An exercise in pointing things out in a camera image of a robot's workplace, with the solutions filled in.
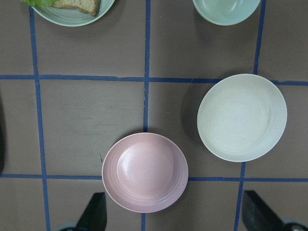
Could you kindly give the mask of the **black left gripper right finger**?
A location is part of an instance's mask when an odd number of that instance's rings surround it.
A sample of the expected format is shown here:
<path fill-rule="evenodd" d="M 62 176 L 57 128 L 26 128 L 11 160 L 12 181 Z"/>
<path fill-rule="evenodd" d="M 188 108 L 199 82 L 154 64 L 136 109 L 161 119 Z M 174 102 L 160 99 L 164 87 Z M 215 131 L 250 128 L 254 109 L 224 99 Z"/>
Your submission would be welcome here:
<path fill-rule="evenodd" d="M 248 231 L 280 231 L 283 221 L 253 190 L 244 190 L 242 221 Z"/>

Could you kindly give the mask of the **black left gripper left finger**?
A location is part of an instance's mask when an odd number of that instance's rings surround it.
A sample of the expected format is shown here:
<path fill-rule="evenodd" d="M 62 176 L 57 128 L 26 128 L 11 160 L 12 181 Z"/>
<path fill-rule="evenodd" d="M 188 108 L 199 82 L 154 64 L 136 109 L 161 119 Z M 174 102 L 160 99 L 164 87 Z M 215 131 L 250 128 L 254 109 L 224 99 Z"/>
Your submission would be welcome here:
<path fill-rule="evenodd" d="M 77 222 L 78 231 L 104 231 L 106 229 L 105 193 L 96 192 Z"/>

